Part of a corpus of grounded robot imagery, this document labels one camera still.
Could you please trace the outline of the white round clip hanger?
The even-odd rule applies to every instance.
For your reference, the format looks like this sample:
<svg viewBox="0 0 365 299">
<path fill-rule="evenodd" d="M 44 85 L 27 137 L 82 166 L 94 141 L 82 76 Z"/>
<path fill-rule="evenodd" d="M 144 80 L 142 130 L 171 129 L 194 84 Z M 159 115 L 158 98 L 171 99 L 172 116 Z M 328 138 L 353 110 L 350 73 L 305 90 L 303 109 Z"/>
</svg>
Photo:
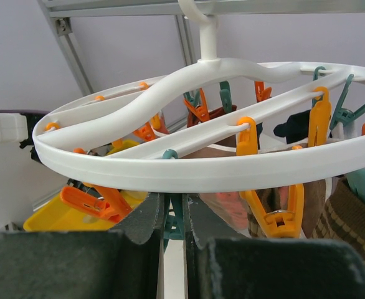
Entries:
<svg viewBox="0 0 365 299">
<path fill-rule="evenodd" d="M 150 119 L 184 92 L 243 77 L 283 83 L 316 68 L 314 62 L 264 62 L 220 58 L 216 51 L 219 14 L 306 14 L 365 12 L 365 1 L 161 1 L 143 5 L 146 14 L 178 11 L 199 24 L 201 58 L 169 75 L 150 78 L 148 88 L 136 82 L 102 92 L 103 101 L 87 95 L 44 116 L 32 138 L 40 161 L 68 178 L 116 189 L 154 192 L 219 192 L 263 189 L 307 183 L 365 167 L 365 136 L 306 149 L 247 154 L 239 144 L 231 158 L 190 158 L 190 154 L 237 133 L 247 133 L 287 109 L 324 95 L 349 75 L 365 85 L 365 67 L 328 63 L 323 78 L 267 101 L 206 121 L 192 128 L 183 119 L 169 134 L 155 131 L 155 140 L 105 157 L 82 155 L 75 148 L 94 149 L 151 123 Z"/>
</svg>

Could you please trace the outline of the teal clothes peg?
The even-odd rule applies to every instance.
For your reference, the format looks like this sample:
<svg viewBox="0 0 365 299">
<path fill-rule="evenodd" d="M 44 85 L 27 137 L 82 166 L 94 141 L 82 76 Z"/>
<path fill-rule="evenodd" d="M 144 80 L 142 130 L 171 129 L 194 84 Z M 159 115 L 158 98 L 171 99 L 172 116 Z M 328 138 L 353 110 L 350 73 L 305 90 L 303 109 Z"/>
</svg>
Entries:
<svg viewBox="0 0 365 299">
<path fill-rule="evenodd" d="M 184 225 L 182 195 L 166 194 L 166 199 L 169 200 L 172 208 L 169 207 L 167 211 L 164 237 L 168 240 L 183 240 Z"/>
</svg>

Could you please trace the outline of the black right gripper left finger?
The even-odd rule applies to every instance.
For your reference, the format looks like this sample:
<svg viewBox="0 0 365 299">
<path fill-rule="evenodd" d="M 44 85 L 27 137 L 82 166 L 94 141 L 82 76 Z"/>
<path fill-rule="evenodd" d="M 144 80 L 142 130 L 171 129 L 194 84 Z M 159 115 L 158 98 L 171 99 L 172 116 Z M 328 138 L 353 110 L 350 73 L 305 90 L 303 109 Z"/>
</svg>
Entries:
<svg viewBox="0 0 365 299">
<path fill-rule="evenodd" d="M 0 298 L 162 298 L 164 197 L 106 231 L 0 232 Z"/>
</svg>

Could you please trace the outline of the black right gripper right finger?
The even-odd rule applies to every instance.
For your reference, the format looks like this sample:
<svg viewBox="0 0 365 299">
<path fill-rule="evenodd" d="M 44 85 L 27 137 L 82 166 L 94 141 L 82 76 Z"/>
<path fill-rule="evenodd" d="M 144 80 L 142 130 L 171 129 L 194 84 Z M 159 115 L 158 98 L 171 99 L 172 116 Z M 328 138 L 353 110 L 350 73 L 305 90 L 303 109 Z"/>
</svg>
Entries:
<svg viewBox="0 0 365 299">
<path fill-rule="evenodd" d="M 333 240 L 251 239 L 183 195 L 188 298 L 365 298 L 365 266 Z"/>
</svg>

